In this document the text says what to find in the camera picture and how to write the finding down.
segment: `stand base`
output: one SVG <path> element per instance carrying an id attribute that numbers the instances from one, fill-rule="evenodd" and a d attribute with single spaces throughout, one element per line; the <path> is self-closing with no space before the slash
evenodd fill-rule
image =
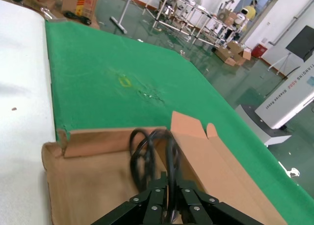
<path id="1" fill-rule="evenodd" d="M 235 111 L 266 146 L 283 143 L 291 137 L 290 133 L 268 127 L 255 113 L 255 109 L 255 106 L 239 105 Z"/>
<path id="2" fill-rule="evenodd" d="M 124 33 L 127 34 L 128 31 L 113 17 L 110 17 L 110 20 Z"/>

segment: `display board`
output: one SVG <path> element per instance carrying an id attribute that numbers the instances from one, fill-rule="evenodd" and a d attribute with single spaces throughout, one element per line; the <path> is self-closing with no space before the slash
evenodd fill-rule
<path id="1" fill-rule="evenodd" d="M 314 28 L 306 25 L 286 49 L 306 61 L 314 51 Z"/>

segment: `green cloth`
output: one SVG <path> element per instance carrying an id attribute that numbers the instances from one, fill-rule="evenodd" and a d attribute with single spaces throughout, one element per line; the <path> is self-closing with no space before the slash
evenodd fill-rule
<path id="1" fill-rule="evenodd" d="M 313 199 L 178 53 L 71 22 L 46 23 L 46 33 L 57 129 L 169 128 L 172 111 L 213 123 L 287 223 L 314 224 Z"/>

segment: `coiled cable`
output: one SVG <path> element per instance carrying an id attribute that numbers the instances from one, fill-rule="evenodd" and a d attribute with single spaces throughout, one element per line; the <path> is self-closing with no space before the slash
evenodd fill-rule
<path id="1" fill-rule="evenodd" d="M 139 143 L 136 150 L 134 150 L 133 140 L 137 134 L 144 135 L 144 139 Z M 134 183 L 142 192 L 146 190 L 147 184 L 150 180 L 156 178 L 156 161 L 155 161 L 155 147 L 154 140 L 167 140 L 166 146 L 166 168 L 168 176 L 168 206 L 167 216 L 165 218 L 167 223 L 173 222 L 176 218 L 176 178 L 180 170 L 180 151 L 178 145 L 168 130 L 154 130 L 148 134 L 143 129 L 135 129 L 130 135 L 130 169 Z M 140 176 L 139 159 L 144 160 L 144 173 Z"/>
<path id="2" fill-rule="evenodd" d="M 86 16 L 76 15 L 76 14 L 74 14 L 71 11 L 64 11 L 63 15 L 66 18 L 73 19 L 73 20 L 78 20 L 82 24 L 85 24 L 85 25 L 91 25 L 92 24 L 92 21 L 89 18 L 87 18 Z"/>

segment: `cardboard box on floor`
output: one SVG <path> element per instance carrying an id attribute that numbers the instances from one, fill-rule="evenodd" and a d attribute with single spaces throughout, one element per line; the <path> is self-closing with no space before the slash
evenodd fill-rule
<path id="1" fill-rule="evenodd" d="M 129 169 L 132 130 L 71 131 L 69 140 L 60 134 L 62 147 L 43 146 L 54 225 L 90 225 L 137 194 Z M 171 132 L 182 151 L 185 179 L 263 224 L 286 224 L 212 124 L 206 135 L 199 120 L 173 112 Z M 134 144 L 140 141 L 137 136 Z M 156 149 L 157 169 L 165 170 L 165 142 L 159 141 Z"/>
<path id="2" fill-rule="evenodd" d="M 241 44 L 234 41 L 229 42 L 226 48 L 218 48 L 215 53 L 223 62 L 231 66 L 243 65 L 245 61 L 251 59 L 250 49 L 243 50 Z"/>
<path id="3" fill-rule="evenodd" d="M 236 64 L 236 61 L 232 59 L 234 54 L 227 48 L 219 47 L 215 54 L 228 65 L 234 66 Z"/>
<path id="4" fill-rule="evenodd" d="M 231 12 L 230 10 L 224 9 L 222 12 L 220 12 L 217 16 L 219 20 L 221 20 L 226 25 L 233 25 L 234 21 L 237 19 L 237 16 L 234 12 Z"/>
<path id="5" fill-rule="evenodd" d="M 62 11 L 71 11 L 92 19 L 97 0 L 63 0 Z"/>

